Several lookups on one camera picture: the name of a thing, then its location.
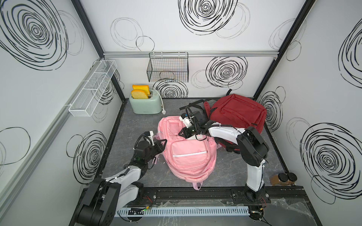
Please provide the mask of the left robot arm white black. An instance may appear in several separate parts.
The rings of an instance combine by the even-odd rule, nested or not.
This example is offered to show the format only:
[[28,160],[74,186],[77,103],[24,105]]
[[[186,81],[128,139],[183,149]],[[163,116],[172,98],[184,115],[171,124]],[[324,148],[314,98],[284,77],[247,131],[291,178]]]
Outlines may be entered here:
[[83,191],[69,224],[109,226],[122,207],[138,198],[142,187],[139,179],[149,170],[149,162],[164,152],[166,145],[166,139],[137,141],[125,169],[106,179],[95,178]]

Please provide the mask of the pink tape outline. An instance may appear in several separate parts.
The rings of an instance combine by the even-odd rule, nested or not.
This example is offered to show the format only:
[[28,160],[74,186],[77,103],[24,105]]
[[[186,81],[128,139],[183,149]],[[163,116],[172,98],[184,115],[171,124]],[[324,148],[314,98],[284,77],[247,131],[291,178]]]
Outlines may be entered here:
[[184,138],[179,135],[184,127],[178,116],[164,117],[158,123],[156,139],[167,140],[162,155],[171,172],[200,190],[215,169],[217,143],[213,137],[205,135]]

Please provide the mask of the mint green toaster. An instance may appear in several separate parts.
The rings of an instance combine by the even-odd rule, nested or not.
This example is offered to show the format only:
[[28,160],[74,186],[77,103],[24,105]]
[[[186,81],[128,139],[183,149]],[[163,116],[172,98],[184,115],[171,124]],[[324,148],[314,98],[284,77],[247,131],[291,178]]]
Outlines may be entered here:
[[146,93],[143,90],[131,91],[129,101],[133,112],[141,115],[166,114],[165,106],[161,94],[154,88],[150,88],[148,98],[134,98],[136,92]]

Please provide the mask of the rear yellow toast slice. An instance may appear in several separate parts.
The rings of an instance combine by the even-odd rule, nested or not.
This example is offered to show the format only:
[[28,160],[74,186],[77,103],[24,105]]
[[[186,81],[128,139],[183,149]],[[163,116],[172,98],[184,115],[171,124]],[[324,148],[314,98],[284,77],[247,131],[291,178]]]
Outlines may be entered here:
[[150,88],[149,85],[132,85],[133,90],[142,90],[147,95],[150,95]]

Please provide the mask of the white mesh wall shelf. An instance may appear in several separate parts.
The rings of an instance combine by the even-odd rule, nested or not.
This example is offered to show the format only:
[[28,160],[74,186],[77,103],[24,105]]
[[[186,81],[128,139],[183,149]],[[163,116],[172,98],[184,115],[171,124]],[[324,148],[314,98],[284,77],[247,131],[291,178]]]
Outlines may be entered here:
[[94,63],[81,91],[68,110],[72,116],[91,117],[93,115],[116,69],[115,60],[101,59]]

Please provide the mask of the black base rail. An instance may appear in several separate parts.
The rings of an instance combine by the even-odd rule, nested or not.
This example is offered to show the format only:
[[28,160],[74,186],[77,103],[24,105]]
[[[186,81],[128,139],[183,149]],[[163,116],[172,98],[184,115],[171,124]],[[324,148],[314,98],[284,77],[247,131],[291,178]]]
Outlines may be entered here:
[[129,205],[160,205],[170,200],[224,200],[233,204],[257,205],[269,204],[271,199],[303,198],[306,192],[301,186],[266,186],[257,195],[253,195],[244,186],[203,187],[199,191],[191,187],[145,187],[136,200]]

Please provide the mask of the brown twin-lid jar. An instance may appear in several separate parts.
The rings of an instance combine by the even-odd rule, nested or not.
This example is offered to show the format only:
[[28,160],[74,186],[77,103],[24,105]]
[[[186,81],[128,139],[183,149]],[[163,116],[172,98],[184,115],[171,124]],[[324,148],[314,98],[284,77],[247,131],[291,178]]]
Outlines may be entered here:
[[294,173],[279,173],[270,177],[272,186],[291,186],[294,185],[298,177]]

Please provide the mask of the black backpack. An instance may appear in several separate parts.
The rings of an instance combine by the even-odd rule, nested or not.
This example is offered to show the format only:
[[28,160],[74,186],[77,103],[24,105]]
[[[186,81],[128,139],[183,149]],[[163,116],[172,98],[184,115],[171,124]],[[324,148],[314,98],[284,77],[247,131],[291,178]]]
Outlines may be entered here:
[[235,143],[232,143],[231,141],[227,141],[222,138],[215,138],[216,142],[223,146],[227,152],[231,153],[234,152],[236,154],[240,154],[239,146]]

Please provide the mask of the front yellow toast slice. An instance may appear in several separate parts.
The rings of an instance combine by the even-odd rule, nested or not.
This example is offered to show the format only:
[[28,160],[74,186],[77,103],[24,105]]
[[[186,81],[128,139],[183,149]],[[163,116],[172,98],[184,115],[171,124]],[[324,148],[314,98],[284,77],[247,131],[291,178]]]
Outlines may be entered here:
[[148,99],[149,98],[148,93],[141,89],[132,90],[131,96],[133,99]]

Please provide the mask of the yellow toast slice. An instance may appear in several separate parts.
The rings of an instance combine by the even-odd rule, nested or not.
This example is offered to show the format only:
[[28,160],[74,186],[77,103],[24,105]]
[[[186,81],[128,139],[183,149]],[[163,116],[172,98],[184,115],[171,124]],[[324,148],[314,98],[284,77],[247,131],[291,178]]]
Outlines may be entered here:
[[147,95],[150,95],[150,88],[149,85],[132,85],[133,90],[142,90]]
[[148,99],[149,98],[148,93],[141,89],[132,90],[131,96],[133,99]]

